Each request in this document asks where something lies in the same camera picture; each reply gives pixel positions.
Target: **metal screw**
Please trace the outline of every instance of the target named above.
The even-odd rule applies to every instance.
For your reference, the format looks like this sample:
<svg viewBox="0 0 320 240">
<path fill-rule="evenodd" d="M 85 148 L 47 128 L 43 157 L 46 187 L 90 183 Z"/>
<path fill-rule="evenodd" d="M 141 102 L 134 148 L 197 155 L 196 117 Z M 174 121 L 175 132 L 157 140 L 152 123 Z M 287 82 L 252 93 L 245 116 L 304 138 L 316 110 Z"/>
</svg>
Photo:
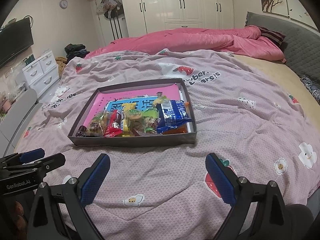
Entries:
<svg viewBox="0 0 320 240">
<path fill-rule="evenodd" d="M 77 178 L 71 178 L 68 180 L 69 184 L 75 184 L 77 182 Z"/>
<path fill-rule="evenodd" d="M 276 187 L 277 186 L 277 183 L 275 181 L 273 181 L 273 180 L 270 181 L 269 184 L 270 184 L 271 187 Z"/>
<path fill-rule="evenodd" d="M 239 177 L 239 182 L 242 183 L 242 184 L 245 184 L 245 183 L 248 182 L 248 180 L 245 177 Z"/>
<path fill-rule="evenodd" d="M 45 187 L 45 185 L 47 185 L 45 182 L 41 182 L 41 183 L 39 184 L 39 187 L 40 187 L 40 188 L 43 188 L 43 187 Z"/>
</svg>

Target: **black television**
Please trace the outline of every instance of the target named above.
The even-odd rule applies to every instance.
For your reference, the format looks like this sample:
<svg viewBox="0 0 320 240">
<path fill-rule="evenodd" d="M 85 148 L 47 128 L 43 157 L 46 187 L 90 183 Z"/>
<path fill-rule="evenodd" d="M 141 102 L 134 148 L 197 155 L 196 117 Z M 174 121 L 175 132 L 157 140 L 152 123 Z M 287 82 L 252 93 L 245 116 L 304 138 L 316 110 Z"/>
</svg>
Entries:
<svg viewBox="0 0 320 240">
<path fill-rule="evenodd" d="M 0 67 L 33 45 L 29 18 L 11 23 L 0 30 Z"/>
</svg>

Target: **clock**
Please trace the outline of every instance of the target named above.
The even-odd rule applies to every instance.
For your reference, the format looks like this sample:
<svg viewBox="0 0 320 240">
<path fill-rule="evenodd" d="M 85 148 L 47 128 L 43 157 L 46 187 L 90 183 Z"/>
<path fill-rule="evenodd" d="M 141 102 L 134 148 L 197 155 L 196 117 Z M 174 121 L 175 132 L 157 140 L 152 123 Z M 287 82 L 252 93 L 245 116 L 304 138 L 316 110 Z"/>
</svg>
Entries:
<svg viewBox="0 0 320 240">
<path fill-rule="evenodd" d="M 61 0 L 60 1 L 60 7 L 62 9 L 66 9 L 68 7 L 68 1 L 67 0 Z"/>
</svg>

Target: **brown plush toy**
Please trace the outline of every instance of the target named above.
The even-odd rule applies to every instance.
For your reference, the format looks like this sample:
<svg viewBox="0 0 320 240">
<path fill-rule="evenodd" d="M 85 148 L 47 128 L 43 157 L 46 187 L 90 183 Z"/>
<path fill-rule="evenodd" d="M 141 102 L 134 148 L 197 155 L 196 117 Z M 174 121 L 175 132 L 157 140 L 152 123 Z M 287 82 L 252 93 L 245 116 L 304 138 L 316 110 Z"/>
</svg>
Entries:
<svg viewBox="0 0 320 240">
<path fill-rule="evenodd" d="M 62 77 L 62 73 L 64 68 L 66 67 L 66 63 L 67 63 L 67 58 L 66 57 L 56 57 L 56 62 L 59 65 L 59 77 Z"/>
</svg>

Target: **red snack package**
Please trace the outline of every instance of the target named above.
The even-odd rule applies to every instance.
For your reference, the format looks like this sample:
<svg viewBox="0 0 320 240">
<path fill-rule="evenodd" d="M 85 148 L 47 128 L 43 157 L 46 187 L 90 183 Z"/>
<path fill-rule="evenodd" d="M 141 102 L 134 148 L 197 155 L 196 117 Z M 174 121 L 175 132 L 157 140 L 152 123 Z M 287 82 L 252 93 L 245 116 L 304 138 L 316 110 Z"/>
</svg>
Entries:
<svg viewBox="0 0 320 240">
<path fill-rule="evenodd" d="M 113 110 L 112 115 L 110 117 L 110 121 L 107 125 L 107 129 L 104 133 L 104 137 L 115 137 L 117 135 L 122 134 L 122 130 L 120 128 L 121 123 L 121 111 Z"/>
</svg>

